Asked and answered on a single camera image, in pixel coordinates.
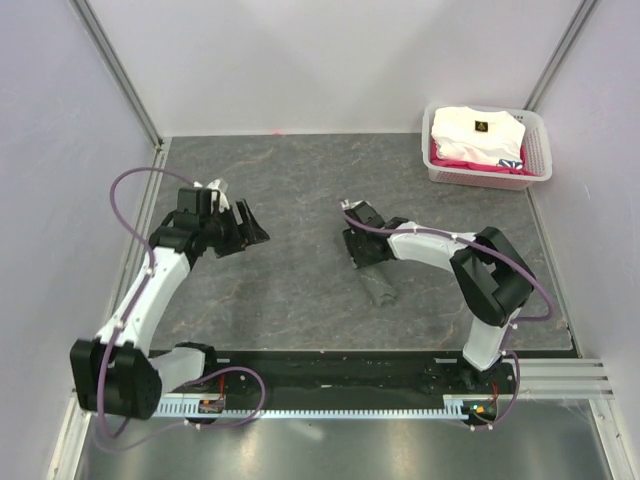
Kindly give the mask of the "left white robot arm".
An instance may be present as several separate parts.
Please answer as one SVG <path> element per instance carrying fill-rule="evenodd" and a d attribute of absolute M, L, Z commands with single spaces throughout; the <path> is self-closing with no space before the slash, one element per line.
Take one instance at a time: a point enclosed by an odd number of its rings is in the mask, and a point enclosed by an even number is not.
<path fill-rule="evenodd" d="M 268 241 L 245 200 L 227 184 L 182 187 L 176 207 L 148 237 L 151 254 L 115 313 L 91 340 L 70 351 L 75 391 L 85 411 L 147 420 L 163 395 L 189 385 L 208 393 L 219 382 L 213 347 L 181 342 L 151 356 L 151 341 L 178 287 L 207 250 L 222 258 Z"/>

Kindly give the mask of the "grey cloth napkin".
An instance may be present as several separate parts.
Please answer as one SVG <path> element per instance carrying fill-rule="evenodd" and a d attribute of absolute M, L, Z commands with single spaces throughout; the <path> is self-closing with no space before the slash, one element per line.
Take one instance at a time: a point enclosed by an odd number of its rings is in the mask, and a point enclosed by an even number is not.
<path fill-rule="evenodd" d="M 396 303 L 397 291 L 391 285 L 382 268 L 371 265 L 358 270 L 359 279 L 372 303 L 380 308 Z"/>

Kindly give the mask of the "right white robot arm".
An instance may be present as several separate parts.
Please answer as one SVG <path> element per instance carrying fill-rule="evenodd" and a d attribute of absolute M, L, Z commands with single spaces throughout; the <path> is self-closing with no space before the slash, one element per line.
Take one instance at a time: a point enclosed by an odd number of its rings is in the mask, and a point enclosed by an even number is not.
<path fill-rule="evenodd" d="M 413 261 L 451 273 L 473 314 L 462 349 L 466 361 L 458 381 L 467 392 L 483 392 L 494 381 L 507 327 L 532 294 L 537 278 L 497 228 L 455 233 L 402 217 L 386 221 L 366 201 L 341 204 L 348 228 L 343 239 L 354 266 Z"/>

